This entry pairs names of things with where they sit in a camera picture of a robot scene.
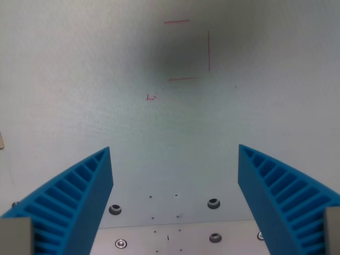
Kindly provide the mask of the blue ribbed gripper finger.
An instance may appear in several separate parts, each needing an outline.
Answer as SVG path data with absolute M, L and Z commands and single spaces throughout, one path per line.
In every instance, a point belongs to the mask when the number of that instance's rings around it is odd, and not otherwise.
M 30 218 L 34 254 L 89 254 L 113 188 L 106 147 L 31 192 L 2 218 Z
M 239 145 L 238 184 L 270 254 L 325 254 L 324 212 L 339 194 L 283 162 Z

